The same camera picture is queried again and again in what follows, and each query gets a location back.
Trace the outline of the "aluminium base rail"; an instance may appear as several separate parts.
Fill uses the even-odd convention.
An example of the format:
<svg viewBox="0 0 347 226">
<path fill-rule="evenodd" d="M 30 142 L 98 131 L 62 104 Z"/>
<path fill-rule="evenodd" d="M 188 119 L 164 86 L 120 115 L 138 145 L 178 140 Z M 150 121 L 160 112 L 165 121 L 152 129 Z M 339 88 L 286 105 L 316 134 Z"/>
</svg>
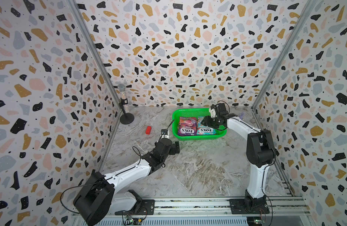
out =
<svg viewBox="0 0 347 226">
<path fill-rule="evenodd" d="M 107 214 L 99 226 L 314 226 L 300 197 L 271 197 L 258 212 L 246 212 L 238 197 L 150 197 L 149 215 Z"/>
</svg>

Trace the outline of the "purple Fox's candy bag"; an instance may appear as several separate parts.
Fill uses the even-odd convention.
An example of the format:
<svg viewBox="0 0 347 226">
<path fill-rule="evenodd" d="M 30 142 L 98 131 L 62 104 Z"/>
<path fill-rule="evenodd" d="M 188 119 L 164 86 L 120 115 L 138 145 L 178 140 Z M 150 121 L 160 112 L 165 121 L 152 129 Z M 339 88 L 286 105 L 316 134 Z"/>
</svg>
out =
<svg viewBox="0 0 347 226">
<path fill-rule="evenodd" d="M 178 124 L 179 136 L 195 136 L 197 134 L 197 118 L 195 117 L 180 117 Z"/>
</svg>

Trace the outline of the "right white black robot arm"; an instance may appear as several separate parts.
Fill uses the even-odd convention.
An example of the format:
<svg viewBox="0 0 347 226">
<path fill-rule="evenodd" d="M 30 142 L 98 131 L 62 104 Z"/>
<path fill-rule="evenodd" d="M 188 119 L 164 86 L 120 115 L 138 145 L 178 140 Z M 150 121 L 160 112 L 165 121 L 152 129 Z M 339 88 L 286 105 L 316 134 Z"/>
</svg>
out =
<svg viewBox="0 0 347 226">
<path fill-rule="evenodd" d="M 265 186 L 270 166 L 275 164 L 275 147 L 269 130 L 260 130 L 230 113 L 225 103 L 217 103 L 209 108 L 209 116 L 205 116 L 203 125 L 212 129 L 229 129 L 247 141 L 246 157 L 250 163 L 250 180 L 245 191 L 243 208 L 249 213 L 265 210 L 267 195 Z"/>
</svg>

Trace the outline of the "teal Fox's candy bag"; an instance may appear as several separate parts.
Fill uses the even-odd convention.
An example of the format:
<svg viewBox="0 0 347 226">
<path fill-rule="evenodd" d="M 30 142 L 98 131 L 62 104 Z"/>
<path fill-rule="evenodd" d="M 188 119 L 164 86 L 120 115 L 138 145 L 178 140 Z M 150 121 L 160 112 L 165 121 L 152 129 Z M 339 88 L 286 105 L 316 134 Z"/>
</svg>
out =
<svg viewBox="0 0 347 226">
<path fill-rule="evenodd" d="M 203 116 L 197 118 L 197 135 L 215 135 L 215 129 L 202 124 L 203 119 Z"/>
</svg>

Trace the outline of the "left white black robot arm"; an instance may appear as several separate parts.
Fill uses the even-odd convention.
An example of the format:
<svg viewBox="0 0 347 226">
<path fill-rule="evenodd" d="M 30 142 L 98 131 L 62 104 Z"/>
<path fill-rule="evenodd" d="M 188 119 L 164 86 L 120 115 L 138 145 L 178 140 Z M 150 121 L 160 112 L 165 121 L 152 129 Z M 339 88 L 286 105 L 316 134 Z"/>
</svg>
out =
<svg viewBox="0 0 347 226">
<path fill-rule="evenodd" d="M 134 190 L 121 190 L 164 168 L 168 156 L 179 153 L 179 142 L 161 138 L 152 151 L 128 167 L 105 175 L 93 173 L 75 197 L 74 207 L 89 226 L 98 224 L 110 212 L 121 216 L 152 215 L 154 200 L 144 200 Z"/>
</svg>

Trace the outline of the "black stand with clear tube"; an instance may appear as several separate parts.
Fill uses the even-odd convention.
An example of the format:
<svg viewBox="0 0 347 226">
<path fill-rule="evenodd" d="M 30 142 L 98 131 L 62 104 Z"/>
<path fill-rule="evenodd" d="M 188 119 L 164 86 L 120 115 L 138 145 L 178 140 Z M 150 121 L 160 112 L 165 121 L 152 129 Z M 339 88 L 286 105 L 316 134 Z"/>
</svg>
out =
<svg viewBox="0 0 347 226">
<path fill-rule="evenodd" d="M 128 99 L 126 94 L 126 86 L 124 84 L 118 85 L 118 90 L 120 92 L 120 108 L 123 111 L 123 115 L 120 117 L 120 122 L 124 125 L 130 124 L 134 121 L 135 117 L 132 113 L 130 113 L 130 109 L 128 106 Z"/>
</svg>

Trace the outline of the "green plastic basket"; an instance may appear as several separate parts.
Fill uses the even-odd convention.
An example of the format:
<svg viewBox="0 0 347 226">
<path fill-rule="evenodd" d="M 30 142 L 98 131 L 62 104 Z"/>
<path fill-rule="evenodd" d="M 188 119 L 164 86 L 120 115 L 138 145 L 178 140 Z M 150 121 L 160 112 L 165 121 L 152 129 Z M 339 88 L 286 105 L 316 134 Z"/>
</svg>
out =
<svg viewBox="0 0 347 226">
<path fill-rule="evenodd" d="M 213 140 L 226 135 L 224 126 L 218 130 L 202 124 L 205 116 L 210 117 L 209 108 L 183 108 L 172 114 L 172 132 L 180 141 Z"/>
</svg>

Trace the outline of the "small red block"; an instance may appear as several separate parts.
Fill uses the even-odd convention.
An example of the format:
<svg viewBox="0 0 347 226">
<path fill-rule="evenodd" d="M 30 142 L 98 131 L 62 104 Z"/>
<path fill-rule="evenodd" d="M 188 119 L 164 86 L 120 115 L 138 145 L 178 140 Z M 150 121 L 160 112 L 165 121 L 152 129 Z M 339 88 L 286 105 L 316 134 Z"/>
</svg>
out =
<svg viewBox="0 0 347 226">
<path fill-rule="evenodd" d="M 152 130 L 152 127 L 151 126 L 147 126 L 145 134 L 150 135 L 151 134 L 151 130 Z"/>
</svg>

